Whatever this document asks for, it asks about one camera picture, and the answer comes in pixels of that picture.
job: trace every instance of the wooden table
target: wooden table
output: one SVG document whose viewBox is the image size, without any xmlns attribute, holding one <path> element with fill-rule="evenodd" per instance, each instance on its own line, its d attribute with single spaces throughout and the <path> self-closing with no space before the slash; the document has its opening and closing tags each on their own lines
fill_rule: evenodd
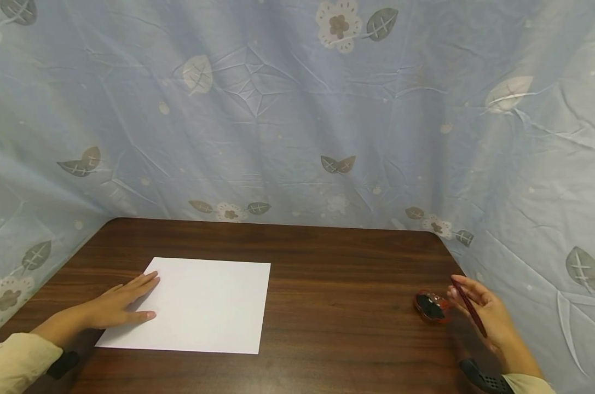
<svg viewBox="0 0 595 394">
<path fill-rule="evenodd" d="M 92 349 L 101 332 L 91 331 L 72 346 L 77 368 L 28 392 L 470 392 L 446 329 L 412 308 L 417 290 L 443 293 L 460 272 L 429 233 L 115 219 L 0 329 L 0 341 L 128 281 L 155 256 L 270 262 L 259 355 Z"/>
</svg>

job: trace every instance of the wrist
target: wrist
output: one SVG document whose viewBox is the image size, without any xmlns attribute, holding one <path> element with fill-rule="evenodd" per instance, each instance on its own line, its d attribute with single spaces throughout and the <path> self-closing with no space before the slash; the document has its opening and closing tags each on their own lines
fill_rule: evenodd
<svg viewBox="0 0 595 394">
<path fill-rule="evenodd" d="M 544 379 L 533 354 L 520 337 L 501 345 L 496 352 L 504 374 L 519 373 Z"/>
<path fill-rule="evenodd" d="M 83 314 L 69 308 L 54 314 L 31 332 L 60 348 L 65 348 L 85 327 Z"/>
</svg>

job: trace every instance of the hand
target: hand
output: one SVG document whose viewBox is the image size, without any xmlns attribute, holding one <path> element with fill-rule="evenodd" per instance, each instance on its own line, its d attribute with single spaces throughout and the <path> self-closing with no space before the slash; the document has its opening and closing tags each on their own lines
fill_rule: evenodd
<svg viewBox="0 0 595 394">
<path fill-rule="evenodd" d="M 141 274 L 126 285 L 118 285 L 103 295 L 71 308 L 85 328 L 105 329 L 123 324 L 139 324 L 155 318 L 153 311 L 127 312 L 126 307 L 159 283 L 157 271 Z"/>
<path fill-rule="evenodd" d="M 73 306 L 45 320 L 32 333 L 65 347 L 86 328 L 111 328 L 123 324 L 139 324 L 154 319 L 153 311 L 128 312 L 129 306 L 159 283 L 157 272 L 139 277 L 126 285 L 118 285 L 84 304 Z"/>
<path fill-rule="evenodd" d="M 471 320 L 485 346 L 498 358 L 503 372 L 522 373 L 543 379 L 542 372 L 534 356 L 527 349 L 521 336 L 518 335 L 512 323 L 512 318 L 510 318 L 510 314 L 501 299 L 481 283 L 473 281 L 473 279 L 461 275 L 452 275 L 451 278 L 461 285 L 462 290 L 470 299 L 472 307 L 475 308 L 479 315 L 488 337 L 484 338 L 479 329 L 476 328 L 464 300 L 454 286 L 448 286 L 449 301 Z"/>
<path fill-rule="evenodd" d="M 488 337 L 484 338 L 476 328 L 466 308 L 466 304 L 464 304 L 464 300 L 460 297 L 454 286 L 448 286 L 448 300 L 471 320 L 481 340 L 492 353 L 496 354 L 506 344 L 511 343 L 514 338 L 518 338 L 518 333 L 512 323 L 512 318 L 510 318 L 507 308 L 505 308 L 503 302 L 495 294 L 481 283 L 465 276 L 452 275 L 451 278 L 461 285 L 462 290 L 470 299 L 481 322 L 483 322 Z"/>
</svg>

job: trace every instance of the red pen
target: red pen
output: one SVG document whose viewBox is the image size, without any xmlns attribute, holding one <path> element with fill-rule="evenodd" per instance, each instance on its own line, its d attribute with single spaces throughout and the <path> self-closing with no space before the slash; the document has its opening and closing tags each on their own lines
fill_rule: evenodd
<svg viewBox="0 0 595 394">
<path fill-rule="evenodd" d="M 456 282 L 455 279 L 451 279 L 451 281 L 453 282 L 453 286 L 455 286 L 455 289 L 457 290 L 459 296 L 464 300 L 464 304 L 466 304 L 466 309 L 472 317 L 473 322 L 475 322 L 477 328 L 479 328 L 479 332 L 481 332 L 481 335 L 483 335 L 484 338 L 487 338 L 488 333 L 486 332 L 486 328 L 483 326 L 481 318 L 479 317 L 479 314 L 477 314 L 475 307 L 472 306 L 470 299 L 468 299 L 468 296 L 466 295 L 466 293 L 464 293 L 464 290 L 462 289 L 461 285 L 459 285 L 459 283 Z"/>
</svg>

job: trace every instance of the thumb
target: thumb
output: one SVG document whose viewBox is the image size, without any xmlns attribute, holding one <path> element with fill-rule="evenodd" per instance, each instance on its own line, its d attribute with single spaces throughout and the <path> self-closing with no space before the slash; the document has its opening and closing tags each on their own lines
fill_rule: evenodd
<svg viewBox="0 0 595 394">
<path fill-rule="evenodd" d="M 129 312 L 126 315 L 126 322 L 128 324 L 140 324 L 148 322 L 157 316 L 153 311 Z"/>
</svg>

